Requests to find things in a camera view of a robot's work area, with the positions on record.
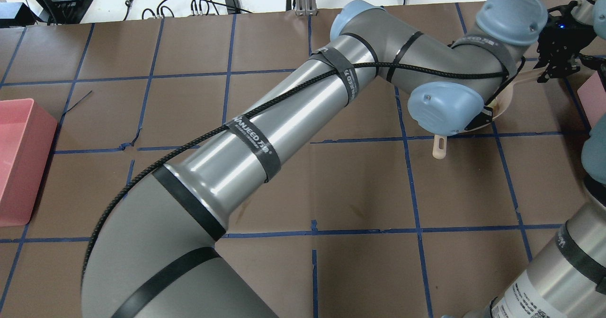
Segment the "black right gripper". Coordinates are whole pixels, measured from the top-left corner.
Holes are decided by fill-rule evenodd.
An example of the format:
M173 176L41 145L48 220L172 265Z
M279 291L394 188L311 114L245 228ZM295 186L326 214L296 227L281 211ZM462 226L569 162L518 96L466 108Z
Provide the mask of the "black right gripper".
M584 55L580 51L587 47L597 34L590 25L578 22L573 17L576 6L555 6L548 10L548 22L537 40L539 53L536 68L545 68L537 78L538 83L561 79L580 71L580 63L598 70L598 58Z

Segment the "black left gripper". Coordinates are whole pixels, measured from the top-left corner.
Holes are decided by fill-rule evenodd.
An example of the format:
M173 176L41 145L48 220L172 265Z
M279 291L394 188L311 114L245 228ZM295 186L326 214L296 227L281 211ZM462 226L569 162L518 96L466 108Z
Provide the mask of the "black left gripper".
M484 107L478 115L476 115L469 124L464 128L464 131L475 131L483 128L494 119L494 109L492 107Z

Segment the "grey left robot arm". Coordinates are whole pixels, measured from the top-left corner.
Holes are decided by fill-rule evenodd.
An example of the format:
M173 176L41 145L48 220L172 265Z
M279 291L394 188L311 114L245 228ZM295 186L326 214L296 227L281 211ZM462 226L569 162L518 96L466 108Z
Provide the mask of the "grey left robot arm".
M85 318L274 318L216 252L232 212L375 78L410 92L408 110L442 136L471 130L517 74L548 12L540 0L487 0L452 45L355 0L330 42L178 164L147 167L100 218L85 254Z

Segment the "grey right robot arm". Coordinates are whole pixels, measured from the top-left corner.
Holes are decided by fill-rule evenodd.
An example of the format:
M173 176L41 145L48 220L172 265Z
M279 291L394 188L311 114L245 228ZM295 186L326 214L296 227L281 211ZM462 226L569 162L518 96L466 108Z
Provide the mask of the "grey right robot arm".
M605 60L581 50L605 38L605 0L574 0L547 10L537 38L537 81L597 71L600 85L579 98L591 124L581 161L589 200L500 295L468 318L603 318L605 316Z

